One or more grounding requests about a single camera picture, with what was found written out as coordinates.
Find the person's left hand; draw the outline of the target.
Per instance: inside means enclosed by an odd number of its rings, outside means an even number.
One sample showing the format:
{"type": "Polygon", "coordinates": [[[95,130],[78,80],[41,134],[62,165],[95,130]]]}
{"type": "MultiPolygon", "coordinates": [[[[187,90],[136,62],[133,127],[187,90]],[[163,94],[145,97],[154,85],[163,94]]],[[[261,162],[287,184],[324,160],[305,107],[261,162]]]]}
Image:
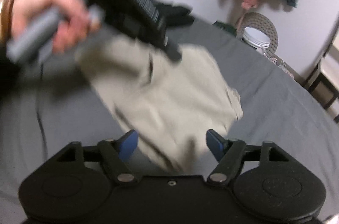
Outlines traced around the person's left hand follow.
{"type": "Polygon", "coordinates": [[[53,37],[53,52],[62,53],[83,41],[90,32],[100,28],[99,21],[91,19],[83,0],[14,0],[11,36],[17,40],[33,17],[56,6],[66,15],[53,37]]]}

